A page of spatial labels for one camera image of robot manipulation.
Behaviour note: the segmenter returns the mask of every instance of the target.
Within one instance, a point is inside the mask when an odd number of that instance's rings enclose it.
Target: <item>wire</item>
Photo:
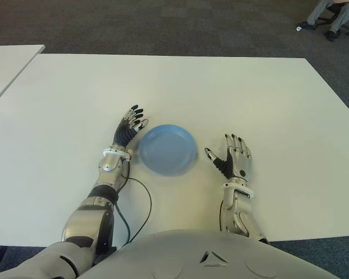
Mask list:
[[[131,242],[133,241],[133,239],[136,238],[136,236],[140,233],[140,231],[141,231],[141,230],[143,229],[143,227],[146,225],[147,221],[149,220],[149,217],[150,217],[150,215],[151,215],[151,210],[152,210],[152,198],[151,198],[151,194],[150,194],[149,190],[147,189],[147,187],[145,186],[145,184],[143,184],[140,180],[135,179],[135,178],[132,178],[132,177],[125,177],[125,176],[123,176],[123,177],[126,178],[127,180],[128,180],[128,179],[131,179],[131,180],[134,180],[134,181],[140,183],[140,184],[145,188],[145,190],[146,190],[146,192],[147,192],[147,194],[148,194],[148,196],[149,196],[149,199],[150,199],[150,209],[149,209],[149,213],[147,214],[147,217],[146,217],[145,221],[143,222],[142,226],[138,229],[138,231],[136,232],[136,234],[135,234],[135,235],[131,238],[131,240],[129,241],[129,243],[131,243]]]
[[[128,164],[128,166],[127,166],[127,167],[128,167],[127,176],[125,177],[125,176],[122,174],[122,177],[125,178],[126,181],[124,182],[123,186],[120,188],[120,190],[118,190],[117,193],[119,193],[119,192],[124,188],[124,186],[127,184],[127,182],[128,182],[129,179],[134,180],[134,181],[140,183],[140,184],[145,188],[145,190],[147,191],[147,194],[148,194],[149,199],[150,199],[150,209],[149,209],[149,213],[147,214],[147,217],[146,217],[145,221],[143,222],[143,224],[141,225],[141,227],[138,229],[138,231],[136,232],[136,234],[132,237],[132,239],[130,239],[130,234],[131,234],[131,232],[130,232],[130,227],[129,227],[129,225],[128,225],[127,220],[124,218],[124,215],[122,214],[122,212],[120,211],[120,209],[119,209],[119,207],[118,207],[118,205],[117,205],[117,203],[116,203],[115,207],[116,207],[117,213],[119,214],[120,218],[122,218],[122,221],[123,221],[124,225],[125,225],[126,228],[127,228],[127,234],[128,234],[127,240],[126,240],[126,242],[123,244],[123,246],[127,245],[128,243],[131,243],[131,242],[135,239],[135,237],[140,233],[140,231],[141,231],[141,230],[143,229],[143,227],[146,225],[146,223],[147,223],[147,221],[148,221],[148,219],[149,219],[149,217],[150,217],[150,215],[151,215],[151,210],[152,210],[152,198],[151,198],[151,194],[150,194],[149,190],[147,189],[147,187],[145,186],[145,184],[143,184],[140,180],[135,179],[135,178],[132,178],[132,177],[129,177],[129,174],[130,174],[130,162],[127,162],[127,164]]]
[[[127,172],[127,176],[128,176],[128,177],[129,177],[129,173],[130,173],[130,163],[128,162],[128,172]],[[124,181],[123,186],[118,190],[117,193],[119,193],[119,192],[124,188],[124,186],[127,184],[127,182],[128,182],[128,178],[126,179],[126,181]],[[123,215],[122,212],[120,211],[120,208],[119,208],[119,206],[117,205],[117,203],[115,204],[115,207],[116,207],[117,213],[119,214],[120,218],[122,219],[124,225],[125,225],[126,228],[127,228],[127,240],[126,240],[126,242],[123,244],[123,246],[124,246],[124,245],[128,244],[128,243],[129,243],[129,240],[130,240],[130,227],[129,227],[129,225],[128,225],[127,220],[124,218],[124,215]]]
[[[119,214],[120,218],[122,218],[122,221],[123,221],[124,225],[125,225],[126,228],[127,228],[127,233],[128,233],[128,235],[127,235],[127,240],[126,240],[126,242],[123,244],[123,246],[124,246],[124,245],[126,245],[126,244],[129,243],[129,239],[130,239],[130,228],[129,228],[129,225],[128,225],[127,220],[124,218],[123,214],[121,213],[120,208],[118,207],[117,203],[115,204],[115,208],[116,208],[116,211],[117,211],[117,213]]]
[[[222,229],[221,229],[221,210],[222,210],[222,205],[223,205],[223,200],[221,201],[221,204],[220,204],[220,212],[219,212],[219,225],[220,225],[220,231],[222,231]]]

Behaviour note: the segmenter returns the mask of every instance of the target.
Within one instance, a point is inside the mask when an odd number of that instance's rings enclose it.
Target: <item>person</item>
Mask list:
[[[349,0],[320,0],[317,7],[313,12],[308,16],[308,19],[305,22],[299,23],[298,26],[304,29],[316,29],[316,20],[320,14],[329,6],[336,3],[344,3],[344,6],[341,7],[341,11],[337,18],[331,24],[330,30],[325,32],[327,40],[334,41],[337,38],[337,31],[340,29],[341,25],[345,24],[349,20]]]

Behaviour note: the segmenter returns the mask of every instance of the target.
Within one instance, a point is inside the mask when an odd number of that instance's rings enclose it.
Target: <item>gray pants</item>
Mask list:
[[[307,19],[307,23],[309,23],[310,25],[314,25],[315,21],[320,16],[320,14],[323,13],[323,11],[327,7],[331,6],[332,4],[333,2],[331,0],[320,0],[317,7],[309,15]],[[335,19],[335,21],[331,24],[330,31],[336,32],[341,27],[341,25],[345,24],[345,22],[347,22],[348,20],[349,20],[349,3],[346,3],[342,7],[341,12],[339,13],[339,16],[337,17],[337,19]]]

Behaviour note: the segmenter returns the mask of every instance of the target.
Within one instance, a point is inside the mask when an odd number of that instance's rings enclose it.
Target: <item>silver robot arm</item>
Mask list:
[[[126,146],[144,128],[148,120],[135,105],[122,118],[113,144],[103,151],[99,177],[88,197],[68,219],[61,242],[52,244],[14,269],[0,273],[0,278],[74,279],[112,249],[113,208],[124,185],[125,162],[131,158]]]
[[[248,187],[251,175],[251,151],[244,140],[225,134],[226,161],[219,159],[209,148],[207,157],[229,180],[223,184],[223,201],[220,208],[220,229],[268,243],[252,213],[251,199],[254,196]]]

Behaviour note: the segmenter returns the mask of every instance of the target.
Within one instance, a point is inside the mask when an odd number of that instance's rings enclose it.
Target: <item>white desk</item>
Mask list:
[[[43,49],[43,45],[0,46],[0,96]]]
[[[47,246],[89,194],[102,150],[131,105],[150,123],[131,143],[131,176],[148,186],[140,237],[218,229],[224,133],[253,155],[255,217],[270,241],[349,235],[349,110],[305,59],[40,54],[0,98],[0,244]],[[150,172],[140,138],[160,124],[198,145],[180,177]],[[130,182],[118,201],[134,234],[148,210]],[[126,231],[116,217],[114,244]]]

